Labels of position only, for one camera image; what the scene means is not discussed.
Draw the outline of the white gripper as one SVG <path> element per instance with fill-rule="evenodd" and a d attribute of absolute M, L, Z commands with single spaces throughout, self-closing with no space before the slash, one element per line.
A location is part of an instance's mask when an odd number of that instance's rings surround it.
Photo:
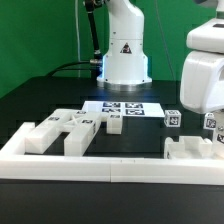
<path fill-rule="evenodd" d="M 186 45 L 180 101 L 195 113 L 224 109 L 224 0 L 193 0 L 216 9 L 216 16 L 191 30 Z"/>

